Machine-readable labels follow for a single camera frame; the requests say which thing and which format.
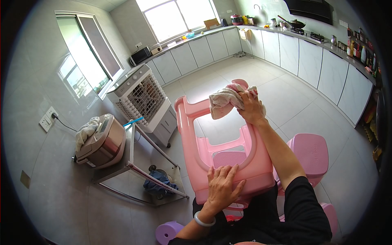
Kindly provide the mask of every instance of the wall outlet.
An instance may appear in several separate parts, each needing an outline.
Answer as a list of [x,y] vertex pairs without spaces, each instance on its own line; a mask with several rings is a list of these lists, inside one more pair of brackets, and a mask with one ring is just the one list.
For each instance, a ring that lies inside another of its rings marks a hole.
[[53,106],[51,106],[46,112],[46,116],[51,120],[51,122],[54,122],[54,118],[52,118],[52,113],[55,113],[58,116],[58,113],[54,110]]
[[40,120],[41,127],[45,130],[45,132],[49,132],[49,129],[52,127],[53,123],[49,119],[49,117],[45,114]]

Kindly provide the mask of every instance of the gray countertop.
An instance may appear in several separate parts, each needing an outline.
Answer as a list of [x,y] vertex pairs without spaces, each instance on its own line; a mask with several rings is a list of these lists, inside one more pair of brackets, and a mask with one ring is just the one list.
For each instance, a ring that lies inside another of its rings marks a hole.
[[183,45],[183,44],[185,44],[187,42],[190,42],[190,41],[202,38],[203,36],[208,36],[208,35],[211,35],[211,34],[214,34],[214,33],[220,32],[220,31],[223,31],[223,30],[228,30],[228,29],[233,29],[233,28],[248,28],[248,29],[272,31],[272,32],[282,33],[282,34],[285,34],[285,35],[289,35],[289,36],[293,36],[293,37],[297,37],[297,38],[306,40],[306,41],[308,41],[310,43],[313,43],[313,44],[316,44],[316,45],[318,45],[318,46],[320,46],[320,47],[322,47],[322,48],[324,48],[324,49],[326,49],[326,50],[336,54],[338,57],[346,60],[348,63],[352,64],[355,68],[357,68],[374,85],[376,85],[375,78],[370,73],[368,73],[366,71],[365,66],[361,62],[359,62],[357,60],[354,60],[353,58],[350,58],[347,55],[346,51],[344,51],[342,49],[339,49],[336,46],[332,46],[330,42],[321,44],[321,43],[318,43],[317,41],[311,39],[310,37],[299,35],[299,34],[296,34],[296,33],[292,33],[289,30],[285,30],[284,31],[281,27],[264,28],[264,27],[258,27],[258,26],[252,26],[252,25],[230,25],[230,26],[226,26],[226,27],[215,28],[213,30],[205,31],[204,34],[195,35],[193,38],[186,39],[186,40],[181,40],[181,41],[176,41],[175,45],[163,48],[162,52],[159,52],[158,54],[150,56],[148,59],[144,60],[143,63],[147,63],[148,61],[150,61],[150,60],[152,60],[152,59],[154,59],[154,58],[164,54],[165,52],[167,52],[167,51],[169,51],[171,49],[177,48],[177,47],[179,47],[179,46],[181,46],[181,45]]

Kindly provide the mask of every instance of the black shirt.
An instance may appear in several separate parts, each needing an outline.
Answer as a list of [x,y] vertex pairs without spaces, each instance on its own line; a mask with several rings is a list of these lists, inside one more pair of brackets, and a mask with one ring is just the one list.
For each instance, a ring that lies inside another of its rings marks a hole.
[[237,222],[218,222],[205,238],[175,238],[169,245],[231,245],[242,241],[265,244],[321,244],[330,241],[330,225],[306,177],[294,179],[285,191],[285,222],[276,208],[277,185],[252,198],[244,216]]

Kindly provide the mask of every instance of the kitchen cabinet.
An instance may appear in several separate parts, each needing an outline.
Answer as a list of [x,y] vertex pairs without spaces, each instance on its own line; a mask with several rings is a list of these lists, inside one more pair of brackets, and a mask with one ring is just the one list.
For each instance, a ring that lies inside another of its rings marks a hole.
[[214,61],[223,59],[229,56],[227,52],[225,39],[223,38],[223,33],[220,31],[207,36],[208,45],[210,45],[210,50]]
[[279,33],[280,67],[298,76],[299,39]]
[[179,46],[175,49],[172,49],[170,52],[173,55],[181,75],[198,68],[189,44]]
[[152,73],[154,74],[156,80],[158,81],[159,85],[163,85],[165,84],[165,82],[163,81],[161,74],[159,73],[158,69],[156,68],[154,62],[152,60],[150,60],[149,62],[147,62],[148,67],[151,69]]
[[181,76],[177,64],[170,52],[166,52],[154,58],[153,61],[165,83],[173,81]]
[[229,55],[236,54],[242,51],[240,36],[238,34],[238,28],[222,31],[225,39],[227,52]]
[[252,45],[250,44],[250,40],[243,40],[240,38],[242,51],[248,54],[252,54]]
[[252,39],[250,40],[250,45],[252,46],[252,53],[254,56],[260,59],[265,59],[264,57],[264,45],[263,36],[261,35],[261,30],[251,30]]
[[205,36],[189,42],[189,46],[198,67],[202,67],[214,61],[210,46],[208,45],[207,38]]
[[320,78],[322,58],[322,47],[302,39],[299,40],[298,76],[315,88]]
[[347,79],[338,107],[356,125],[369,100],[373,84],[353,65],[348,66]]
[[348,70],[348,62],[334,53],[323,49],[320,80],[317,90],[338,104],[343,91]]
[[272,31],[261,31],[265,60],[280,66],[279,37]]

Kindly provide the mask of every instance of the bracelet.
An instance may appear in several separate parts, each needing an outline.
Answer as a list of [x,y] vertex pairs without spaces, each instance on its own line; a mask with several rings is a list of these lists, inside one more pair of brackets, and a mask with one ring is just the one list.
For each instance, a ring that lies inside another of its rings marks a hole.
[[201,226],[204,226],[204,227],[211,227],[211,226],[215,225],[215,223],[216,223],[216,218],[215,218],[215,217],[214,217],[214,221],[213,221],[211,224],[207,224],[207,223],[202,222],[202,221],[197,217],[197,215],[198,215],[199,213],[200,213],[200,211],[196,212],[196,213],[195,213],[195,216],[194,216],[195,221],[196,221],[197,224],[199,224],[199,225],[201,225]]

